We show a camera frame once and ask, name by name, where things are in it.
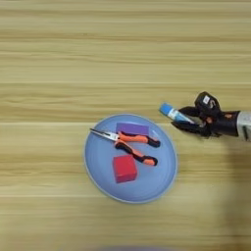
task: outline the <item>pliers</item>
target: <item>pliers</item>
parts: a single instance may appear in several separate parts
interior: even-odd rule
[[[122,131],[118,133],[113,133],[110,131],[102,131],[93,128],[91,128],[90,130],[98,134],[99,136],[115,141],[115,147],[117,149],[124,150],[128,154],[131,154],[135,160],[150,166],[156,166],[158,164],[158,160],[156,158],[152,156],[143,155],[139,151],[133,149],[131,146],[126,144],[126,142],[141,142],[149,144],[153,147],[160,147],[160,140],[145,135],[130,134]]]

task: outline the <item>blue plate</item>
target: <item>blue plate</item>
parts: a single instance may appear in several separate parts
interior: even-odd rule
[[[152,167],[135,161],[137,165],[136,180],[116,183],[113,158],[125,155],[126,152],[117,150],[113,141],[89,133],[84,149],[88,174],[101,191],[122,202],[139,204],[159,198],[176,177],[177,158],[172,141],[157,125],[136,115],[116,115],[107,118],[97,124],[95,129],[115,132],[117,123],[149,126],[150,136],[159,138],[161,147],[154,148],[135,142],[129,144],[143,154],[157,158],[158,165]]]

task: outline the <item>purple block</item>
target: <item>purple block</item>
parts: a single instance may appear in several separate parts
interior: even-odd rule
[[[149,135],[149,127],[130,123],[117,123],[116,132],[123,131],[131,134]]]

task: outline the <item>orange pliers handle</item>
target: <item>orange pliers handle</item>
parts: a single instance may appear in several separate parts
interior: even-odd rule
[[[158,160],[156,158],[151,157],[151,156],[147,156],[147,155],[143,155],[139,151],[133,149],[131,146],[129,146],[128,144],[126,144],[121,139],[118,139],[115,142],[115,147],[117,149],[121,149],[121,150],[126,151],[128,154],[131,154],[135,160],[137,160],[137,161],[139,161],[141,163],[144,163],[146,165],[156,166],[158,164]]]
[[[119,135],[119,139],[124,142],[141,142],[141,143],[146,143],[153,147],[160,147],[161,145],[160,140],[153,137],[145,136],[145,135],[125,133],[122,131],[119,131],[118,135]]]

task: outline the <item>red cube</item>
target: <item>red cube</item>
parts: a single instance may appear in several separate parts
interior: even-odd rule
[[[114,158],[114,174],[117,183],[135,180],[137,168],[131,155],[123,155]]]

